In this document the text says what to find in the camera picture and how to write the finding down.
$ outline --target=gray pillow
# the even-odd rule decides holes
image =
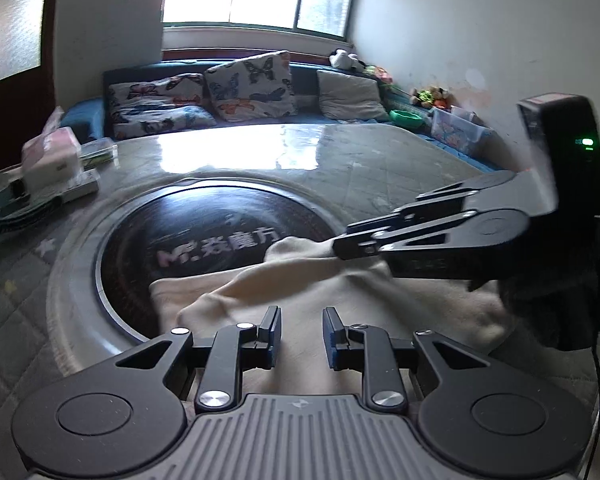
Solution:
[[[330,119],[389,120],[380,102],[378,83],[356,75],[318,70],[320,111]]]

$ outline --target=green bowl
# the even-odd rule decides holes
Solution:
[[[391,110],[389,112],[391,120],[402,128],[416,130],[424,124],[424,119],[417,114],[404,112],[402,110]]]

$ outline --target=door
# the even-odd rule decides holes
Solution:
[[[20,162],[55,107],[55,10],[56,0],[0,0],[0,170]]]

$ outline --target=plush toy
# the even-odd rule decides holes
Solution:
[[[394,78],[381,66],[366,65],[365,74],[369,74],[387,85],[391,85],[394,82]]]
[[[422,90],[412,88],[409,95],[411,96],[410,103],[412,105],[421,106],[427,110],[433,107],[440,108],[441,110],[447,110],[449,108],[449,92],[437,86],[429,86]]]
[[[358,59],[358,54],[349,54],[351,60],[351,69],[354,72],[364,72],[366,65]]]
[[[347,51],[341,48],[331,53],[329,62],[331,66],[340,70],[362,72],[365,69],[365,64],[358,59],[356,54],[347,54]]]

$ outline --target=white towel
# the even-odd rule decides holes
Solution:
[[[189,328],[210,337],[223,326],[259,323],[270,305],[282,309],[282,346],[274,370],[249,370],[244,392],[359,393],[361,376],[329,369],[322,342],[322,310],[336,307],[345,325],[366,323],[392,337],[435,330],[489,352],[512,331],[495,282],[467,292],[464,282],[393,278],[378,257],[342,261],[331,240],[287,237],[265,261],[241,269],[153,282],[152,300],[163,331]]]

